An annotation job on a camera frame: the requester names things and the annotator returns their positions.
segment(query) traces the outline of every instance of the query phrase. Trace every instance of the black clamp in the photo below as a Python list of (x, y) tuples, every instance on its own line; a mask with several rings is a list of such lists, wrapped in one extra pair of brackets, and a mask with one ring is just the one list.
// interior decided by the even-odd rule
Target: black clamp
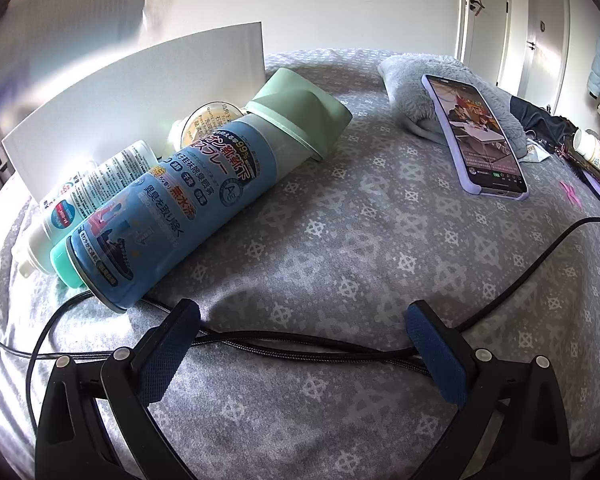
[(200, 329), (200, 310), (180, 300), (133, 348), (104, 361), (59, 357), (42, 403), (36, 439), (38, 480), (137, 480), (111, 445), (95, 399), (107, 399), (147, 480), (195, 480), (146, 409), (162, 399)]
[[(474, 480), (568, 479), (566, 416), (554, 370), (474, 351), (425, 301), (405, 313), (407, 330), (433, 379), (459, 411), (413, 480), (456, 480), (474, 455), (491, 415), (509, 399), (496, 442)], [(132, 480), (120, 464), (95, 399), (106, 399), (146, 480), (195, 480), (147, 410), (162, 399), (200, 328), (195, 302), (181, 300), (135, 348), (104, 361), (62, 356), (49, 379), (36, 441), (38, 480)]]
[(568, 479), (569, 431), (554, 370), (545, 356), (530, 363), (500, 361), (473, 350), (425, 301), (405, 313), (411, 341), (447, 402), (458, 412), (412, 480), (459, 479), (501, 400), (504, 420), (473, 480)]

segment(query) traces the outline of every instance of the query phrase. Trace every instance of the bottle cap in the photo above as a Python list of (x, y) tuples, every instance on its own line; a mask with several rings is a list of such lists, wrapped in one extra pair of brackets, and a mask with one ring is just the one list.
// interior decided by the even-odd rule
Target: bottle cap
[(51, 240), (42, 223), (32, 224), (11, 248), (11, 254), (18, 263), (18, 273), (24, 278), (28, 278), (34, 270), (52, 273), (51, 261), (48, 259), (51, 247)]
[(79, 286), (83, 286), (84, 282), (75, 270), (74, 264), (71, 263), (66, 249), (67, 241), (68, 237), (65, 237), (51, 249), (51, 264), (54, 266), (58, 277), (66, 286), (78, 288)]
[(596, 149), (596, 139), (589, 131), (578, 128), (573, 136), (573, 148), (585, 159), (590, 160)]
[(277, 72), (245, 109), (269, 121), (322, 160), (351, 121), (335, 97), (287, 68)]
[(175, 121), (171, 125), (167, 142), (162, 150), (162, 158), (168, 158), (176, 152), (181, 150), (180, 139), (182, 138), (182, 121)]

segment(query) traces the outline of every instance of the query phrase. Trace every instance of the black cable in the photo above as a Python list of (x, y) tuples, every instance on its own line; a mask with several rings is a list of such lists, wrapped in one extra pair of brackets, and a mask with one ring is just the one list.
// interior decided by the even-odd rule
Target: black cable
[(31, 421), (31, 427), (33, 428), (33, 434), (38, 435), (38, 424), (36, 423), (36, 417), (33, 414), (33, 405), (31, 403), (31, 377), (33, 375), (33, 368), (36, 365), (36, 357), (38, 356), (38, 352), (40, 352), (40, 347), (44, 342), (46, 335), (49, 333), (53, 325), (55, 325), (56, 321), (60, 319), (62, 314), (76, 306), (82, 300), (86, 300), (90, 298), (92, 293), (90, 290), (85, 292), (80, 292), (76, 294), (74, 297), (66, 300), (59, 308), (56, 310), (49, 320), (46, 322), (45, 327), (42, 329), (40, 336), (38, 336), (38, 340), (36, 341), (36, 345), (33, 347), (33, 352), (31, 352), (31, 357), (29, 358), (29, 365), (27, 365), (27, 374), (24, 379), (24, 387), (25, 387), (25, 397), (27, 400), (27, 411), (29, 412), (29, 419)]
[(485, 307), (483, 307), (478, 312), (473, 314), (469, 319), (464, 320), (461, 324), (456, 326), (455, 329), (458, 330), (459, 332), (464, 332), (465, 330), (469, 330), (476, 323), (478, 323), (479, 321), (481, 321), (485, 317), (487, 317), (491, 312), (493, 312), (496, 308), (498, 308), (505, 300), (509, 299), (509, 296), (511, 296), (516, 290), (518, 290), (520, 288), (520, 285), (522, 285), (524, 282), (526, 282), (526, 280), (528, 280), (529, 277), (534, 272), (536, 272), (536, 270), (538, 269), (538, 267), (540, 267), (542, 262), (544, 262), (547, 259), (549, 254), (551, 254), (552, 252), (555, 251), (555, 248), (558, 245), (560, 245), (567, 236), (569, 236), (578, 227), (580, 227), (584, 224), (593, 223), (593, 222), (600, 222), (600, 216), (592, 216), (589, 218), (582, 218), (582, 219), (578, 220), (577, 222), (573, 223), (571, 226), (569, 226), (560, 236), (558, 236), (556, 238), (554, 243), (552, 243), (549, 247), (547, 247), (547, 249), (544, 251), (544, 253), (540, 254), (540, 256), (538, 256), (536, 258), (536, 260), (531, 264), (531, 266), (527, 270), (525, 270), (525, 272), (523, 272), (522, 275), (515, 282), (511, 283), (511, 285), (509, 285), (503, 292), (501, 292), (497, 298), (495, 298), (493, 301), (491, 301), (491, 303), (487, 304)]
[[(500, 306), (506, 299), (508, 299), (544, 262), (545, 259), (555, 250), (555, 248), (562, 243), (562, 241), (574, 230), (576, 230), (581, 225), (591, 222), (600, 222), (600, 217), (591, 217), (591, 218), (583, 218), (574, 224), (572, 224), (569, 228), (567, 228), (555, 241), (551, 244), (534, 262), (533, 264), (509, 287), (506, 288), (501, 294), (498, 295), (491, 303), (487, 304), (485, 307), (480, 309), (476, 314), (463, 321), (460, 325), (456, 327), (456, 330), (459, 332), (464, 332), (472, 328), (479, 321), (483, 320), (486, 316), (488, 316), (493, 310), (495, 310), (498, 306)], [(30, 382), (33, 373), (33, 368), (35, 366), (35, 361), (39, 358), (46, 359), (55, 359), (61, 355), (72, 355), (75, 358), (86, 358), (86, 359), (97, 359), (103, 358), (110, 354), (107, 352), (75, 352), (74, 354), (56, 352), (53, 354), (40, 354), (38, 352), (42, 343), (51, 330), (51, 327), (56, 323), (56, 321), (69, 309), (75, 306), (77, 303), (80, 303), (82, 300), (86, 298), (90, 298), (93, 294), (91, 291), (81, 292), (76, 296), (70, 298), (65, 303), (63, 303), (58, 310), (54, 312), (52, 317), (47, 321), (43, 331), (40, 333), (38, 341), (36, 342), (36, 346), (31, 354), (27, 354), (27, 352), (22, 352), (16, 349), (12, 349), (7, 345), (3, 344), (0, 341), (0, 348), (3, 350), (14, 354), (19, 357), (29, 357), (29, 365), (27, 367), (27, 374), (25, 378), (25, 388), (26, 388), (26, 399), (27, 399), (27, 410), (29, 411), (29, 417), (32, 423), (32, 427), (34, 428), (34, 433), (37, 433), (37, 424), (35, 421), (35, 417), (33, 415), (33, 408), (30, 398)], [(150, 298), (144, 298), (143, 301), (150, 304), (151, 306), (157, 307), (164, 312), (170, 312), (170, 309), (164, 304), (160, 303), (157, 300), (152, 300)], [(412, 347), (407, 347), (403, 349), (399, 349), (396, 351), (378, 351), (375, 349), (371, 349), (368, 347), (355, 345), (353, 343), (337, 341), (333, 339), (321, 338), (318, 336), (308, 336), (303, 334), (294, 334), (294, 333), (283, 333), (283, 332), (267, 332), (267, 331), (236, 331), (236, 332), (224, 332), (224, 333), (216, 333), (210, 329), (201, 330), (201, 332), (206, 332), (206, 335), (200, 336), (196, 338), (192, 346), (199, 346), (202, 344), (208, 344), (212, 342), (223, 342), (225, 344), (229, 344), (236, 348), (245, 351), (251, 351), (258, 354), (264, 354), (272, 357), (280, 357), (294, 360), (310, 360), (310, 361), (322, 361), (322, 362), (368, 362), (368, 361), (389, 361), (394, 362), (394, 364), (399, 364), (402, 366), (407, 366), (410, 369), (414, 369), (414, 371), (419, 371), (420, 373), (424, 373), (428, 375), (426, 367), (423, 364), (416, 362), (413, 360), (413, 357), (417, 355), (417, 350)], [(256, 346), (248, 343), (235, 343), (238, 341), (245, 341), (248, 339), (266, 339), (266, 340), (279, 340), (284, 342), (295, 342), (301, 344), (309, 344), (313, 346), (323, 346), (326, 348), (340, 349), (343, 351), (349, 350), (349, 352), (343, 353), (333, 353), (333, 352), (297, 352), (297, 351), (289, 351), (283, 349), (272, 349), (261, 346)], [(571, 457), (574, 462), (579, 462), (581, 460), (587, 460), (600, 452), (600, 449), (589, 453), (588, 455), (582, 457)]]

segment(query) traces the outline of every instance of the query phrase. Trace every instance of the blue spray can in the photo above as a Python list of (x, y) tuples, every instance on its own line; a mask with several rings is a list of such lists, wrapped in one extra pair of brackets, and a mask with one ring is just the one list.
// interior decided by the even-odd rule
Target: blue spray can
[(193, 249), (351, 120), (343, 104), (279, 69), (248, 114), (150, 168), (51, 251), (68, 286), (125, 312)]

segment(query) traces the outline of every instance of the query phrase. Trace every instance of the mint green cap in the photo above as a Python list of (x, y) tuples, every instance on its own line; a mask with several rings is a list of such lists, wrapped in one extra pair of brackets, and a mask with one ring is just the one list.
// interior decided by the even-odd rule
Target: mint green cap
[(84, 281), (75, 270), (74, 264), (71, 263), (71, 259), (69, 258), (66, 246), (69, 236), (70, 235), (65, 236), (53, 249), (51, 249), (49, 257), (51, 257), (51, 265), (54, 266), (58, 278), (60, 278), (66, 286), (78, 288), (79, 286), (84, 285)]
[(312, 150), (317, 160), (351, 121), (344, 104), (288, 68), (279, 68), (245, 109)]

